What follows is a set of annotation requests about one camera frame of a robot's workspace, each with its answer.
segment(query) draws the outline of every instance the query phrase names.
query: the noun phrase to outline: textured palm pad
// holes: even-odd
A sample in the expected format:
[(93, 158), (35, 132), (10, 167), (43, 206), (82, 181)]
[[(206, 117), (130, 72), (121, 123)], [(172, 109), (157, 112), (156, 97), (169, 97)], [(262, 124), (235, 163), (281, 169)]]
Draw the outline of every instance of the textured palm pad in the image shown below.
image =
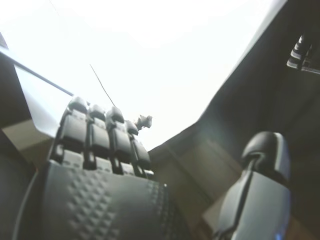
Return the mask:
[[(139, 166), (139, 154), (129, 155), (130, 160), (115, 174), (114, 169), (119, 168), (113, 166), (114, 160), (123, 159), (126, 154), (115, 154), (112, 142), (108, 151), (97, 151), (85, 145), (81, 148), (81, 144), (70, 141), (72, 137), (67, 140), (61, 137), (59, 132), (63, 131), (58, 131), (50, 160), (29, 186), (14, 240), (191, 239), (185, 220), (169, 198), (167, 187), (147, 179), (148, 175)], [(85, 156), (86, 149), (90, 158)], [(87, 159), (94, 161), (86, 164)], [(97, 164), (97, 161), (108, 164), (105, 168), (99, 167), (104, 164)], [(135, 168), (142, 171), (131, 171), (133, 161)]]

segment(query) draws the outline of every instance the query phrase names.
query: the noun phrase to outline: bright white light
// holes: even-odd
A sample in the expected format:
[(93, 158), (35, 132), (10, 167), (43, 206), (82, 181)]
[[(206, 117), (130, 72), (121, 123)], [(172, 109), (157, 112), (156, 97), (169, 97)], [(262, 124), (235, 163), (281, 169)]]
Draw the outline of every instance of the bright white light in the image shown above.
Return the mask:
[(150, 150), (197, 121), (275, 4), (285, 1), (51, 2), (12, 0), (0, 9), (10, 50), (109, 108), (92, 64), (126, 119), (153, 116), (152, 128), (140, 133)]

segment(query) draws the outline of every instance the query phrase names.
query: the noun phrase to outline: cable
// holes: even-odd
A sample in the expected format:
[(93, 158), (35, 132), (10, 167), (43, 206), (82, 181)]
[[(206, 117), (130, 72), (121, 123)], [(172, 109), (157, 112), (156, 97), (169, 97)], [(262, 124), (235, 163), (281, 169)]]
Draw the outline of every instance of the cable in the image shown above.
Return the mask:
[(109, 94), (107, 93), (107, 91), (105, 90), (104, 86), (102, 85), (102, 83), (101, 83), (101, 81), (100, 81), (100, 79), (99, 79), (98, 75), (96, 74), (96, 71), (95, 71), (95, 70), (94, 70), (94, 68), (91, 66), (91, 64), (90, 64), (90, 67), (91, 67), (92, 71), (94, 72), (94, 74), (95, 74), (96, 78), (98, 79), (98, 81), (99, 81), (99, 83), (100, 83), (100, 85), (101, 85), (101, 87), (102, 87), (103, 91), (104, 91), (104, 92), (105, 92), (105, 94), (108, 96), (108, 98), (110, 99), (110, 101), (111, 101), (111, 103), (113, 104), (113, 106), (116, 106), (116, 105), (114, 104), (114, 102), (112, 101), (111, 97), (109, 96)]

